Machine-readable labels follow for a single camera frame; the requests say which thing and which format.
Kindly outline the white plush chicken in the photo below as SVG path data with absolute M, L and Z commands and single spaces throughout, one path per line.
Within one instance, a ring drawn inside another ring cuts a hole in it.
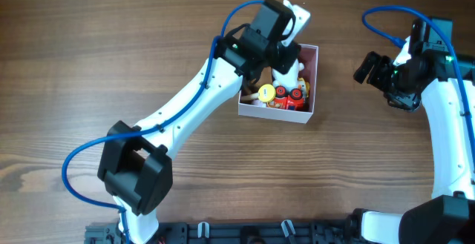
M 299 62 L 297 59 L 285 74 L 282 74 L 277 70 L 272 70 L 272 85 L 275 88 L 282 86 L 287 92 L 290 92 L 293 89 L 299 89 L 302 92 L 303 97 L 306 99 L 309 96 L 309 83 L 306 82 L 303 77 L 299 76 L 302 70 L 304 70 L 304 64 Z

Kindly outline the brown plush bear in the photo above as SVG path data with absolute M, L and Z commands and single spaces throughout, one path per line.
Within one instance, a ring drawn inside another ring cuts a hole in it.
M 272 79 L 272 69 L 270 67 L 266 67 L 263 69 L 261 72 L 261 77 L 259 80 L 255 83 L 255 86 L 260 88 L 261 86 L 265 84 L 272 84 L 273 79 Z

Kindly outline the yellow wooden rattle drum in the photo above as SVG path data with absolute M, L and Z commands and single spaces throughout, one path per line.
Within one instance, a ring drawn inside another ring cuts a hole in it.
M 261 86 L 256 93 L 241 96 L 240 99 L 244 102 L 250 102 L 258 99 L 263 103 L 271 102 L 276 97 L 276 89 L 271 84 L 265 84 Z

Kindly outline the red toy fire truck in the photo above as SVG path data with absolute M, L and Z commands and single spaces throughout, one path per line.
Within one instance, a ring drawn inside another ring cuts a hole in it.
M 279 85 L 275 87 L 275 98 L 266 104 L 269 108 L 302 111 L 305 105 L 305 98 L 300 89 L 287 90 L 284 86 Z

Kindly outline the white wooden rattle drum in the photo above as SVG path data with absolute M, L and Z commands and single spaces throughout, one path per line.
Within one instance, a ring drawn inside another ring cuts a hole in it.
M 254 106 L 257 106 L 257 107 L 260 107 L 260 108 L 266 108 L 267 107 L 267 104 L 265 102 L 262 102 L 259 99 L 253 100 L 251 105 L 254 105 Z

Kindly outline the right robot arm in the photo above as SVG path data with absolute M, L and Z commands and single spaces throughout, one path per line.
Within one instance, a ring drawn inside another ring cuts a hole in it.
M 353 78 L 389 106 L 425 109 L 433 149 L 429 201 L 403 214 L 357 209 L 349 233 L 371 243 L 474 242 L 474 58 L 449 51 L 452 21 L 418 18 L 400 54 L 370 52 Z

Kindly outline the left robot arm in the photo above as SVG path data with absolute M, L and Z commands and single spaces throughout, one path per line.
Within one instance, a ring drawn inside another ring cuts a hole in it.
M 288 0 L 256 3 L 253 21 L 222 29 L 199 73 L 168 103 L 132 127 L 118 121 L 109 129 L 97 176 L 121 208 L 127 243 L 146 243 L 157 232 L 155 211 L 172 187 L 172 161 L 200 124 L 265 67 L 286 74 L 295 64 L 301 47 L 294 39 L 310 13 Z

